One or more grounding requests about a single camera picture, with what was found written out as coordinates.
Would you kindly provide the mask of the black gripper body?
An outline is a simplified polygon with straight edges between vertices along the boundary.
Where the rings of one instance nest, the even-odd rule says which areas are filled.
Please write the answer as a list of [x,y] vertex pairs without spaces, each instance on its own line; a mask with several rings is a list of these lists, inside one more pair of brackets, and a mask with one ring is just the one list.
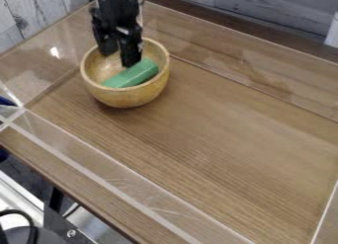
[[97,38],[141,36],[137,22],[141,3],[138,0],[96,0],[89,9],[92,32]]

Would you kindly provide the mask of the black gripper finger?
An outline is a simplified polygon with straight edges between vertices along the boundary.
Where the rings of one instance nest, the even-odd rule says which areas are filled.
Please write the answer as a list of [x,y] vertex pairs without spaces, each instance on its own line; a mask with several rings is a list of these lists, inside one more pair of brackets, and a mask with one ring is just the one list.
[[141,60],[142,38],[141,30],[134,30],[118,39],[120,58],[124,67],[132,67]]
[[118,49],[116,39],[109,35],[105,29],[97,24],[92,25],[92,32],[93,32],[93,37],[96,40],[100,53],[104,56],[113,54]]

